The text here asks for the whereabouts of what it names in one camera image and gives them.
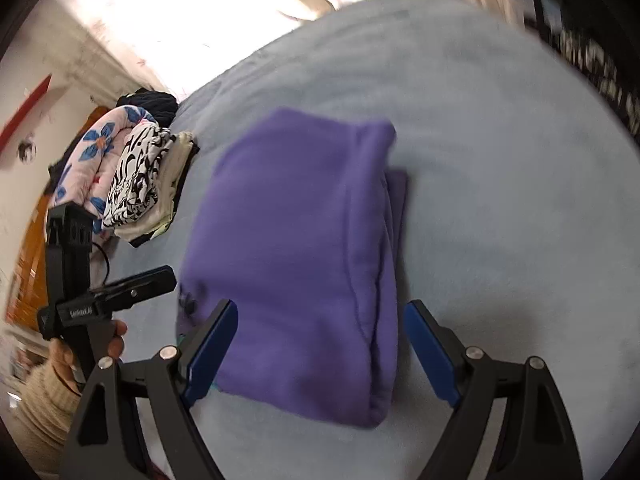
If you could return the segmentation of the cream knit sleeve forearm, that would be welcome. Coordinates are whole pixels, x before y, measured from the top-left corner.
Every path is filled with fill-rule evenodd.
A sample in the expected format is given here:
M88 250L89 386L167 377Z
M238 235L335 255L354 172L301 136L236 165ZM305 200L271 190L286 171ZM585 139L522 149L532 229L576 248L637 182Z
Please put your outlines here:
M20 391L21 402L6 423L29 466L41 479L60 478L60 463L80 394L49 360L35 367Z

